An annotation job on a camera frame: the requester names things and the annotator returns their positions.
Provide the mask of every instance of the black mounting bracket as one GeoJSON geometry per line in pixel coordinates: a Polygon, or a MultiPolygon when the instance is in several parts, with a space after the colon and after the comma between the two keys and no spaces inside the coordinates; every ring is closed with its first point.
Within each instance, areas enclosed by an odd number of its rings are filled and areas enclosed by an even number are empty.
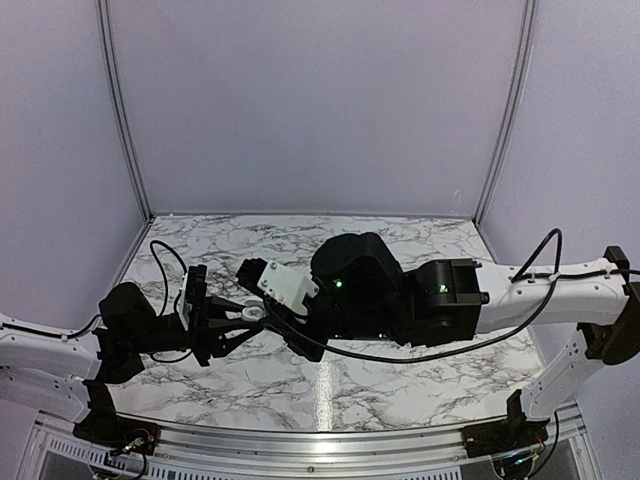
{"type": "Polygon", "coordinates": [[[468,425],[462,429],[464,448],[469,458],[537,445],[549,438],[547,424],[529,422],[522,412],[521,390],[516,390],[507,400],[507,418],[468,425]]]}
{"type": "MultiPolygon", "coordinates": [[[[619,269],[629,269],[630,263],[620,247],[607,247],[604,258],[619,269]]],[[[622,313],[613,325],[579,323],[589,348],[587,358],[602,360],[605,365],[619,365],[631,360],[640,352],[640,283],[629,283],[629,274],[622,274],[627,281],[625,293],[629,297],[622,313]]]]}
{"type": "Polygon", "coordinates": [[[91,412],[73,428],[73,436],[88,442],[121,449],[137,437],[145,438],[145,443],[137,452],[153,455],[158,443],[159,427],[152,422],[117,414],[109,389],[95,380],[85,380],[89,391],[91,412]]]}

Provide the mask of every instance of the black cable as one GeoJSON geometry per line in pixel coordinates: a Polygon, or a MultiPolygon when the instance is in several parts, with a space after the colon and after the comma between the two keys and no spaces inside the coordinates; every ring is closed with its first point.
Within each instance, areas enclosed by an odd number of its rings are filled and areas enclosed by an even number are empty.
{"type": "Polygon", "coordinates": [[[131,480],[140,480],[142,477],[144,477],[145,473],[147,473],[147,468],[149,468],[149,460],[147,460],[147,456],[142,452],[139,453],[140,455],[142,455],[142,470],[131,480]]]}
{"type": "Polygon", "coordinates": [[[178,363],[181,362],[182,360],[186,360],[187,358],[189,358],[191,356],[193,352],[191,350],[189,350],[185,355],[183,355],[182,357],[178,357],[172,360],[162,360],[157,358],[155,355],[155,353],[152,353],[151,355],[149,355],[151,357],[151,360],[153,360],[154,362],[158,362],[158,363],[178,363]]]}
{"type": "Polygon", "coordinates": [[[555,263],[555,271],[554,271],[554,273],[558,273],[558,271],[559,271],[559,263],[560,263],[559,262],[559,256],[562,254],[562,230],[560,230],[559,228],[554,228],[547,234],[546,237],[544,237],[542,242],[540,242],[540,245],[538,245],[538,247],[534,250],[534,252],[527,259],[527,261],[524,262],[524,265],[522,265],[520,270],[518,270],[518,273],[516,273],[513,276],[513,279],[511,280],[511,283],[516,283],[516,282],[521,280],[522,276],[529,269],[531,264],[533,262],[535,262],[536,259],[540,256],[540,253],[542,253],[542,250],[544,250],[544,247],[546,247],[547,244],[551,241],[551,239],[553,237],[555,237],[555,236],[558,237],[558,248],[556,248],[556,263],[555,263]]]}
{"type": "MultiPolygon", "coordinates": [[[[151,255],[153,255],[153,258],[155,259],[156,263],[158,264],[158,267],[160,268],[160,273],[162,274],[162,281],[164,283],[164,301],[162,302],[162,310],[160,310],[160,316],[164,315],[164,311],[167,309],[167,302],[169,301],[169,281],[167,280],[167,273],[164,270],[164,266],[162,265],[162,262],[160,261],[160,258],[158,258],[158,254],[156,253],[155,249],[153,248],[155,245],[160,245],[161,247],[163,247],[165,250],[167,250],[169,253],[171,253],[180,263],[180,266],[182,267],[182,272],[183,273],[187,273],[187,265],[184,263],[184,260],[182,260],[182,257],[180,256],[180,254],[178,254],[178,252],[176,252],[171,246],[167,245],[166,243],[164,243],[161,240],[152,240],[151,243],[149,243],[149,249],[151,250],[151,255]]],[[[180,295],[181,293],[178,292],[178,295],[176,295],[176,299],[173,302],[173,313],[177,314],[178,313],[178,302],[180,301],[180,295]]],[[[155,353],[150,354],[149,356],[151,357],[151,360],[153,360],[154,362],[157,363],[178,363],[181,362],[183,360],[186,360],[187,358],[189,358],[189,356],[192,354],[193,352],[191,350],[189,350],[186,355],[183,355],[182,357],[178,357],[172,360],[162,360],[158,357],[156,357],[155,353]]]]}
{"type": "Polygon", "coordinates": [[[173,255],[176,260],[178,260],[178,263],[180,263],[180,266],[182,267],[183,273],[187,273],[187,265],[184,263],[184,260],[182,260],[182,257],[178,254],[178,252],[176,252],[171,246],[167,245],[162,240],[152,240],[151,243],[149,243],[149,250],[151,250],[151,255],[153,255],[154,260],[158,264],[158,268],[160,268],[160,273],[162,274],[162,282],[164,283],[164,301],[162,302],[162,310],[160,310],[160,316],[162,316],[164,315],[164,311],[167,308],[167,302],[169,301],[169,280],[167,280],[167,273],[164,270],[164,266],[162,265],[158,254],[153,248],[156,245],[160,245],[171,255],[173,255]]]}
{"type": "MultiPolygon", "coordinates": [[[[176,296],[176,299],[173,302],[173,313],[175,313],[176,315],[178,314],[178,302],[180,301],[180,295],[181,295],[181,292],[178,292],[178,295],[176,296]]],[[[178,362],[181,362],[182,360],[186,360],[187,358],[189,358],[189,356],[192,353],[193,353],[193,351],[189,350],[184,356],[178,357],[178,358],[174,358],[172,360],[162,360],[162,359],[156,357],[155,353],[152,353],[149,356],[151,357],[151,360],[153,360],[154,362],[158,362],[158,363],[178,363],[178,362]]]]}
{"type": "MultiPolygon", "coordinates": [[[[547,245],[547,243],[549,243],[549,240],[551,238],[553,238],[554,236],[558,237],[557,238],[557,244],[556,244],[556,258],[555,258],[555,264],[554,264],[554,272],[557,273],[557,272],[560,271],[560,261],[561,261],[561,258],[562,258],[562,231],[560,229],[558,229],[558,228],[554,228],[551,232],[549,232],[549,234],[544,238],[542,243],[540,243],[538,248],[536,248],[536,250],[533,253],[533,255],[531,255],[531,257],[529,257],[529,260],[527,260],[527,263],[529,263],[529,265],[531,263],[533,263],[533,261],[537,258],[537,256],[542,251],[542,249],[547,245]]],[[[296,330],[293,326],[291,326],[288,323],[286,323],[277,313],[275,313],[273,311],[273,309],[269,305],[268,301],[265,301],[264,305],[265,305],[265,308],[266,308],[267,312],[271,316],[273,316],[276,319],[280,320],[280,323],[282,325],[284,325],[285,327],[287,327],[292,333],[294,333],[298,337],[302,338],[303,340],[306,340],[307,342],[311,343],[312,345],[315,345],[315,346],[317,346],[319,348],[322,348],[323,350],[326,350],[326,351],[332,352],[332,353],[336,353],[336,354],[342,355],[344,357],[356,358],[358,360],[367,360],[367,361],[370,361],[370,362],[392,363],[392,364],[406,365],[406,364],[412,364],[412,363],[430,362],[432,360],[440,360],[440,359],[443,359],[443,358],[453,357],[454,355],[461,355],[463,353],[473,352],[475,350],[479,350],[481,348],[488,347],[490,345],[495,345],[496,343],[502,342],[503,340],[506,340],[508,338],[513,337],[514,335],[517,335],[522,330],[524,330],[529,325],[531,325],[531,323],[533,323],[533,321],[536,318],[538,318],[538,316],[542,313],[542,311],[545,309],[545,307],[547,306],[547,304],[551,300],[551,297],[553,296],[553,292],[556,289],[557,283],[558,283],[558,279],[556,278],[553,282],[551,282],[551,285],[549,286],[549,291],[545,295],[544,299],[542,300],[542,302],[540,303],[538,308],[536,308],[536,310],[531,314],[531,316],[529,316],[529,318],[527,318],[524,322],[522,322],[519,326],[517,326],[513,330],[511,330],[511,331],[509,331],[509,332],[507,332],[507,333],[505,333],[503,335],[500,335],[498,337],[492,338],[490,340],[485,340],[483,342],[479,342],[479,343],[476,343],[474,345],[469,345],[467,347],[462,347],[462,348],[458,348],[458,349],[455,349],[455,350],[449,350],[449,351],[446,351],[446,352],[440,352],[440,353],[435,353],[435,354],[432,354],[432,355],[425,355],[425,356],[422,356],[422,357],[415,357],[415,358],[377,357],[377,356],[374,356],[374,355],[366,355],[366,354],[363,354],[363,353],[350,352],[348,350],[342,350],[340,348],[332,347],[330,345],[325,345],[323,343],[320,343],[320,342],[314,340],[313,338],[310,338],[310,337],[306,336],[305,334],[303,334],[303,333],[299,332],[298,330],[296,330]]]]}
{"type": "MultiPolygon", "coordinates": [[[[629,268],[616,268],[608,272],[609,275],[640,275],[640,270],[634,270],[629,268]]],[[[522,275],[517,281],[536,279],[536,278],[549,278],[552,274],[547,272],[542,273],[529,273],[522,275]]],[[[586,278],[601,277],[607,275],[606,270],[594,270],[592,272],[584,273],[561,273],[558,278],[560,280],[584,280],[586,278]]]]}
{"type": "Polygon", "coordinates": [[[556,438],[553,440],[553,445],[551,445],[551,450],[549,450],[549,455],[547,455],[544,458],[544,460],[542,461],[540,466],[536,469],[536,471],[533,472],[531,475],[529,475],[529,478],[533,478],[540,473],[540,470],[542,470],[544,466],[549,462],[549,459],[553,455],[553,452],[556,451],[556,447],[558,446],[558,440],[560,439],[560,420],[558,419],[558,412],[557,411],[554,412],[553,416],[556,420],[556,438]]]}
{"type": "MultiPolygon", "coordinates": [[[[79,338],[86,335],[98,318],[100,318],[99,313],[94,315],[93,318],[89,321],[89,323],[87,323],[80,330],[71,332],[70,334],[66,335],[66,337],[68,339],[74,339],[74,338],[79,338]]],[[[60,333],[45,332],[42,330],[37,330],[35,328],[23,327],[21,325],[13,325],[11,323],[5,323],[3,327],[7,327],[12,330],[17,330],[19,332],[33,333],[34,335],[40,335],[41,337],[47,337],[47,338],[62,338],[64,336],[63,334],[60,334],[60,333]]]]}

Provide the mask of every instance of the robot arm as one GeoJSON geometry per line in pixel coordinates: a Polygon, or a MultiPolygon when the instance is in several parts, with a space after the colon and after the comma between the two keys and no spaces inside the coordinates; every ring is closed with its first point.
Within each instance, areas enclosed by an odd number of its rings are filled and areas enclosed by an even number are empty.
{"type": "MultiPolygon", "coordinates": [[[[584,381],[640,351],[640,284],[628,283],[623,273],[628,268],[615,247],[595,262],[561,268],[563,276],[535,323],[572,322],[578,329],[541,375],[511,396],[507,418],[464,429],[470,457],[548,438],[549,416],[584,381]]],[[[168,315],[157,316],[138,287],[125,283],[100,303],[104,328],[89,335],[2,318],[1,395],[75,422],[80,438],[119,445],[141,427],[151,436],[157,431],[151,423],[117,416],[105,386],[142,371],[140,354],[191,349],[206,366],[211,357],[228,355],[265,328],[281,333],[293,351],[316,362],[330,339],[412,346],[470,340],[521,326],[543,302],[553,269],[531,268],[513,283],[516,271],[455,259],[403,272],[380,237],[346,234],[316,252],[311,274],[246,260],[239,283],[261,300],[239,305],[207,295],[206,267],[191,267],[176,310],[168,315]],[[227,336],[237,330],[242,333],[227,336]]],[[[152,452],[152,442],[146,443],[152,452]]]]}

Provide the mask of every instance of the white wall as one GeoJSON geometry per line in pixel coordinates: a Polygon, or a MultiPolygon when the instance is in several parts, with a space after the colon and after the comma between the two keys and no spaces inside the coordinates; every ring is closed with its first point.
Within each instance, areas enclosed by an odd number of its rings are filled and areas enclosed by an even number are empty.
{"type": "Polygon", "coordinates": [[[523,5],[114,2],[150,203],[470,217],[523,5]]]}
{"type": "MultiPolygon", "coordinates": [[[[98,39],[93,2],[0,6],[0,312],[21,320],[83,326],[142,226],[98,39]]],[[[3,479],[35,415],[0,401],[3,479]]]]}
{"type": "MultiPolygon", "coordinates": [[[[540,4],[535,46],[504,169],[482,225],[498,260],[522,263],[554,226],[565,262],[621,245],[640,265],[640,4],[540,4]]],[[[571,327],[538,327],[549,358],[571,327]]],[[[605,480],[640,471],[640,358],[579,396],[605,480]]]]}

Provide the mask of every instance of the white marble surface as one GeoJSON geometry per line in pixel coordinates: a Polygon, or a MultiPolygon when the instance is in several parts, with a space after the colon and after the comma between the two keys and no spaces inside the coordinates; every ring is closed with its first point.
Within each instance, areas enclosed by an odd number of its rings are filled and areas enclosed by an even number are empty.
{"type": "MultiPolygon", "coordinates": [[[[176,248],[187,264],[207,265],[210,292],[243,301],[250,295],[236,286],[235,272],[244,259],[263,257],[308,269],[313,252],[327,238],[366,231],[380,234],[405,269],[439,257],[489,261],[472,223],[462,220],[163,217],[153,224],[126,280],[138,283],[160,309],[162,277],[148,247],[159,239],[176,248]]],[[[172,299],[181,270],[169,254],[160,257],[167,265],[172,299]]],[[[333,344],[385,356],[425,353],[424,348],[382,342],[333,344]]],[[[271,332],[227,358],[212,360],[209,368],[193,358],[175,365],[145,362],[145,372],[111,387],[118,410],[198,425],[290,431],[400,429],[500,415],[513,389],[541,368],[527,332],[471,354],[415,365],[366,363],[331,353],[321,363],[310,363],[271,332]]]]}

